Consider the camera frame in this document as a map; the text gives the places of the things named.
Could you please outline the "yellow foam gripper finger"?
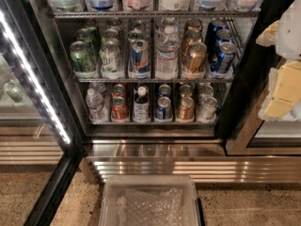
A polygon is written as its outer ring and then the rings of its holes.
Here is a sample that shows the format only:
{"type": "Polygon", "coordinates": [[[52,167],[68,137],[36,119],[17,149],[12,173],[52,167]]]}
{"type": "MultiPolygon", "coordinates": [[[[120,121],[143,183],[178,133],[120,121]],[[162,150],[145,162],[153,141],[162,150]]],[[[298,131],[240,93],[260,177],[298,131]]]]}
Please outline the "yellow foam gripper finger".
{"type": "Polygon", "coordinates": [[[256,38],[256,43],[260,46],[269,47],[276,44],[278,21],[267,26],[264,31],[256,38]]]}
{"type": "Polygon", "coordinates": [[[301,61],[289,60],[269,72],[268,95],[258,113],[265,121],[278,121],[301,101],[301,61]]]}

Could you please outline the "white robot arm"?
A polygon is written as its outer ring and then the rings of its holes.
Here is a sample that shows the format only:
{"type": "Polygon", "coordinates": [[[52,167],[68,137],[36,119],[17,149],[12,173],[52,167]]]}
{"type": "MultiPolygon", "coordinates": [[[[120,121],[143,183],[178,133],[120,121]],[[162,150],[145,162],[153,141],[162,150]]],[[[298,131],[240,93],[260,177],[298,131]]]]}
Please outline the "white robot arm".
{"type": "Polygon", "coordinates": [[[278,121],[301,101],[301,0],[294,0],[279,20],[267,26],[257,37],[260,46],[275,46],[286,62],[269,72],[269,94],[258,116],[278,121]]]}

